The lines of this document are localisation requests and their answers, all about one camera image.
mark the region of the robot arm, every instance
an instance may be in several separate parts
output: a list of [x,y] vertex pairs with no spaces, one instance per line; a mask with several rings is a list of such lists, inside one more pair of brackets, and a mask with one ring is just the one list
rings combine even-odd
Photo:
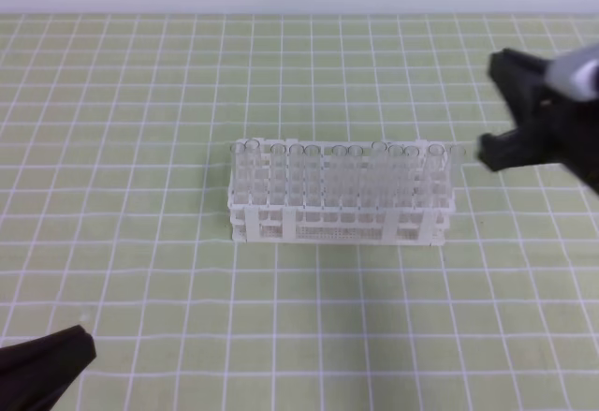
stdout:
[[489,76],[516,128],[479,138],[489,169],[563,163],[599,194],[599,46],[553,61],[504,49],[491,55]]

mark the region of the test tube rim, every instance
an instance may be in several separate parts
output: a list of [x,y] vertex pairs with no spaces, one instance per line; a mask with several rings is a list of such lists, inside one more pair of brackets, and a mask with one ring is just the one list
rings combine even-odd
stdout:
[[466,148],[462,145],[459,144],[452,144],[451,146],[449,146],[449,154],[450,155],[457,155],[457,156],[466,156]]
[[[416,153],[415,154],[410,154],[408,151],[412,150],[412,149],[416,149]],[[406,156],[419,156],[420,155],[420,149],[418,149],[416,146],[407,146],[404,150],[404,153]]]
[[431,144],[427,149],[427,152],[431,156],[442,156],[446,152],[446,148],[441,144]]
[[[294,148],[301,148],[301,152],[296,153]],[[291,144],[291,146],[289,146],[289,153],[292,155],[303,155],[306,153],[306,148],[296,142],[295,144]]]
[[250,150],[250,151],[260,150],[260,141],[258,141],[255,138],[247,140],[243,145],[245,146],[246,151],[247,150]]
[[[335,150],[337,148],[342,148],[344,150],[343,154],[335,154]],[[330,151],[330,154],[333,156],[346,156],[347,155],[347,148],[345,146],[343,146],[342,144],[337,144],[336,146],[333,146],[333,148]]]
[[[394,154],[394,150],[396,147],[399,147],[402,151],[399,154]],[[401,145],[401,144],[391,144],[388,147],[388,151],[389,151],[389,155],[391,156],[404,156],[405,155],[405,148]]]
[[[359,149],[359,154],[351,154],[352,149],[356,149],[356,148]],[[358,146],[357,144],[352,144],[351,146],[349,146],[347,148],[347,153],[346,154],[348,154],[350,156],[363,156],[364,155],[364,148],[362,146]]]
[[[275,147],[277,147],[277,148],[279,148],[279,147],[282,147],[282,148],[283,148],[283,151],[282,151],[281,153],[277,154],[277,153],[275,153],[275,152],[273,151],[273,149],[274,149]],[[271,147],[270,147],[270,153],[271,153],[271,154],[273,154],[273,155],[285,155],[285,154],[287,153],[287,147],[286,147],[284,144],[282,144],[281,142],[275,142],[275,143],[274,143],[274,144],[272,144],[272,145],[271,145]]]
[[[318,152],[316,152],[316,154],[308,154],[308,149],[310,148],[315,148]],[[315,144],[310,144],[306,147],[304,147],[303,152],[308,155],[308,156],[320,156],[320,146],[317,146]]]
[[[377,144],[382,144],[382,145],[383,145],[383,147],[384,147],[384,149],[383,149],[383,150],[380,150],[380,151],[377,151],[377,150],[376,150],[376,148],[374,147],[374,146],[375,146],[375,145],[377,145]],[[371,144],[371,149],[372,149],[373,151],[376,151],[376,152],[380,152],[380,153],[382,153],[382,152],[384,152],[384,151],[386,151],[386,150],[388,149],[388,146],[387,146],[387,143],[386,143],[386,142],[383,142],[383,141],[375,141],[375,142],[373,142],[373,144]]]
[[[237,149],[240,147],[243,148],[243,150],[238,152]],[[243,154],[245,152],[245,143],[239,141],[233,142],[229,147],[229,151],[232,154]]]

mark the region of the grid mat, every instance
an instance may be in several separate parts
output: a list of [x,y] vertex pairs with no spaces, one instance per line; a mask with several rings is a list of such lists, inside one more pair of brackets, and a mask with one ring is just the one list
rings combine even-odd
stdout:
[[57,410],[599,409],[599,200],[463,167],[444,247],[235,244],[228,145],[471,142],[594,16],[0,15],[0,344],[81,323]]

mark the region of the test tube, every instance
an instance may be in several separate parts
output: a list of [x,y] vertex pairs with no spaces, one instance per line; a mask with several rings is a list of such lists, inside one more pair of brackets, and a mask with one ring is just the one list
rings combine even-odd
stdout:
[[422,173],[420,201],[427,205],[431,204],[435,208],[439,206],[437,180],[443,166],[443,155],[445,152],[446,150],[441,144],[431,144],[427,151],[427,158]]
[[405,200],[409,201],[410,205],[413,201],[414,190],[416,188],[416,176],[418,174],[418,167],[420,164],[420,150],[416,146],[407,146],[405,148]]
[[289,147],[289,177],[292,182],[303,180],[305,150],[301,144]]
[[320,181],[320,147],[311,144],[304,152],[306,179],[310,182]]
[[289,205],[303,205],[304,147],[293,144],[289,148]]
[[327,191],[325,195],[325,205],[328,207],[338,207],[341,199],[343,180],[344,180],[344,160],[347,155],[345,146],[337,145],[333,147],[329,158],[329,169],[327,170]]
[[380,177],[385,172],[386,158],[387,145],[383,141],[373,142],[371,155],[360,188],[360,204],[364,208],[376,207],[376,200],[382,183]]
[[343,198],[344,207],[358,206],[359,178],[362,170],[362,155],[364,149],[360,146],[349,146],[343,180]]
[[305,150],[306,204],[320,206],[320,147],[313,144]]
[[250,179],[250,191],[252,192],[252,203],[255,205],[266,204],[266,179],[262,172],[262,152],[260,141],[249,139],[245,142],[245,152],[248,157],[248,169]]
[[248,178],[247,178],[247,155],[245,145],[242,142],[234,142],[230,147],[232,156],[232,176],[233,176],[233,202],[247,203],[248,199]]
[[461,164],[466,156],[466,149],[458,144],[449,147],[449,157],[446,163],[446,175],[450,187],[461,184]]
[[286,147],[279,142],[270,147],[270,204],[285,203]]
[[393,198],[396,197],[397,206],[402,206],[403,188],[405,187],[402,181],[402,175],[405,172],[404,169],[404,158],[405,150],[401,145],[394,144],[389,147],[389,166],[388,166],[388,185],[389,185],[389,201],[393,204]]

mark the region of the test tube rack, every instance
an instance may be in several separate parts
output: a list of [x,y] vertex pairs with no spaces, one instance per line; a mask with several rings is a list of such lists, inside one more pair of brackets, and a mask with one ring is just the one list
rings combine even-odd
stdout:
[[369,245],[443,245],[465,154],[422,139],[239,139],[231,152],[234,241]]

